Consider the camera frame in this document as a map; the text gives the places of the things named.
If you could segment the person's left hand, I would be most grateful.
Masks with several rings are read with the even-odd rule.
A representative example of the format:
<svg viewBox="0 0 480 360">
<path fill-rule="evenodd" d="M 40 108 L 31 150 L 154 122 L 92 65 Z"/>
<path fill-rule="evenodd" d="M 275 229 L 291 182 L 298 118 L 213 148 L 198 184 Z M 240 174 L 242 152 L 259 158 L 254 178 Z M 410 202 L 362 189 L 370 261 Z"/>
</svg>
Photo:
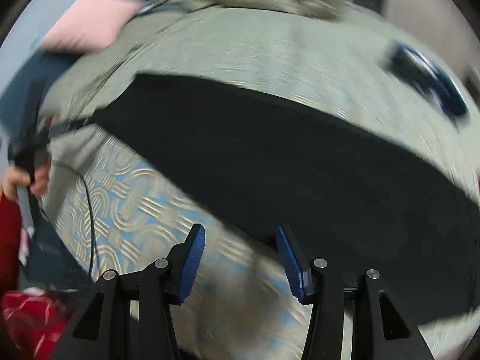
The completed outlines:
<svg viewBox="0 0 480 360">
<path fill-rule="evenodd" d="M 29 174 L 18 167 L 9 166 L 1 179 L 1 194 L 10 201 L 18 200 L 18 187 L 28 187 L 35 197 L 41 197 L 47 192 L 50 180 L 51 157 L 43 160 L 35 171 L 34 181 L 30 180 Z"/>
</svg>

